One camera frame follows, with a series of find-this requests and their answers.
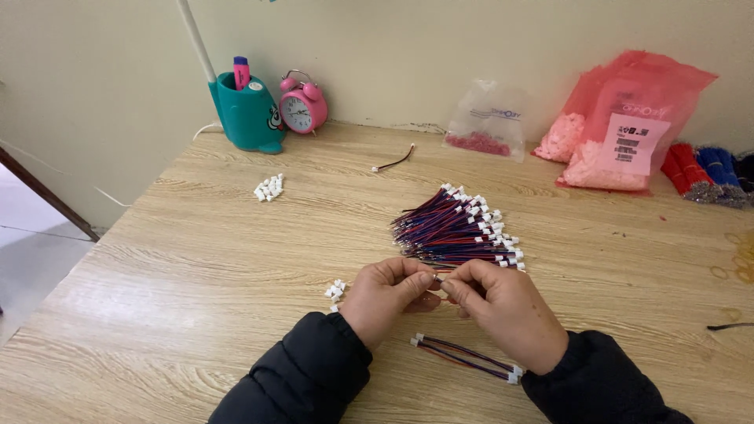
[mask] cartoon face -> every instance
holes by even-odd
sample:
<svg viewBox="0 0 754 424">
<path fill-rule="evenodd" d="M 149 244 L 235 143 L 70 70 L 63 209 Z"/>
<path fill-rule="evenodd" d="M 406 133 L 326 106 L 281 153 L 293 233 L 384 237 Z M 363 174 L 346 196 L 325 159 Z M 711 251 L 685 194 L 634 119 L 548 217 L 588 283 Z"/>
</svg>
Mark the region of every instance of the cartoon face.
<svg viewBox="0 0 754 424">
<path fill-rule="evenodd" d="M 271 130 L 283 130 L 283 120 L 280 119 L 280 111 L 277 110 L 277 105 L 272 105 L 270 108 L 270 119 L 267 120 L 267 126 Z"/>
</svg>

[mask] hand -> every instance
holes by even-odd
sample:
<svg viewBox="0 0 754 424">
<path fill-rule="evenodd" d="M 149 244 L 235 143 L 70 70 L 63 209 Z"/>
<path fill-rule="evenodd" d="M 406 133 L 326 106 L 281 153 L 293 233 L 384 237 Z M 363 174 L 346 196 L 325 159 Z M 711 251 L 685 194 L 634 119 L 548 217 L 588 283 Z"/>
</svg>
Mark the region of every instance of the hand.
<svg viewBox="0 0 754 424">
<path fill-rule="evenodd" d="M 525 272 L 471 260 L 441 288 L 461 305 L 498 348 L 538 375 L 555 368 L 568 348 L 568 333 Z"/>
<path fill-rule="evenodd" d="M 401 312 L 429 312 L 440 297 L 434 270 L 402 257 L 367 265 L 351 283 L 340 314 L 372 352 L 388 336 Z"/>
</svg>

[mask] plastic bag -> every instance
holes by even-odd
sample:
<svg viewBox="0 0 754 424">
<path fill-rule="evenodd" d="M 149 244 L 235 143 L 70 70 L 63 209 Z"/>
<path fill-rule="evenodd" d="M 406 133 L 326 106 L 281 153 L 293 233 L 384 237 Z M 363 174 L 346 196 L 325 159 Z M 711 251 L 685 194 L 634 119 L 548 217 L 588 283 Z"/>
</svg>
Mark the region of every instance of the plastic bag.
<svg viewBox="0 0 754 424">
<path fill-rule="evenodd" d="M 699 93 L 715 79 L 717 75 L 660 54 L 646 53 L 638 62 L 622 64 L 602 83 L 557 183 L 646 190 L 696 109 Z"/>
<path fill-rule="evenodd" d="M 584 122 L 594 108 L 605 81 L 615 76 L 620 69 L 638 62 L 646 54 L 644 51 L 625 51 L 609 65 L 598 65 L 582 73 L 560 114 L 542 137 L 539 146 L 532 151 L 532 155 L 568 163 L 584 131 Z"/>
<path fill-rule="evenodd" d="M 458 102 L 444 141 L 450 146 L 522 162 L 522 106 L 520 91 L 500 89 L 496 81 L 475 80 Z"/>
</svg>

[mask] wooden table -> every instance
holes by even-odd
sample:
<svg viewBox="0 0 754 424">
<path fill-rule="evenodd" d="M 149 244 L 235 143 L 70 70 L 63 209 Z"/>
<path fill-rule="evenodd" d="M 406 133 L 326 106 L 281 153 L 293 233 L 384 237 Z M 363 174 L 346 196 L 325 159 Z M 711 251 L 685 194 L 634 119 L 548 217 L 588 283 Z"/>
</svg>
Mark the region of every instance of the wooden table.
<svg viewBox="0 0 754 424">
<path fill-rule="evenodd" d="M 725 237 L 753 226 L 750 210 L 683 201 L 663 176 L 654 197 L 559 189 L 559 164 L 440 140 L 328 124 L 267 156 L 197 138 L 0 352 L 0 422 L 203 422 L 299 318 L 328 312 L 333 279 L 396 255 L 389 222 L 444 182 L 504 211 L 567 328 L 613 335 L 697 424 L 751 422 L 754 330 L 705 330 L 754 321 Z M 370 170 L 411 142 L 410 162 Z M 285 192 L 259 203 L 279 172 Z M 411 347 L 416 331 L 504 358 L 454 306 L 406 316 L 344 422 L 545 421 L 520 386 Z"/>
</svg>

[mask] wall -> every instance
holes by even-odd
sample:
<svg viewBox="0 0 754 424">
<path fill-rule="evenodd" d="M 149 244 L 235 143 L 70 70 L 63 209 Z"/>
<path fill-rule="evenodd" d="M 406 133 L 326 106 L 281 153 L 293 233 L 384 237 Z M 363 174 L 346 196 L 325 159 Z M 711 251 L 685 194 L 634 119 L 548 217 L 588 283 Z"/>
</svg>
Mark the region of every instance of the wall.
<svg viewBox="0 0 754 424">
<path fill-rule="evenodd" d="M 335 120 L 444 128 L 468 82 L 493 78 L 529 93 L 537 140 L 579 71 L 643 48 L 721 76 L 683 137 L 754 148 L 750 0 L 191 4 L 217 72 L 238 54 L 271 85 L 303 69 Z M 0 0 L 0 78 L 0 139 L 72 174 L 11 151 L 94 225 L 124 208 L 92 186 L 131 203 L 213 119 L 172 0 Z"/>
</svg>

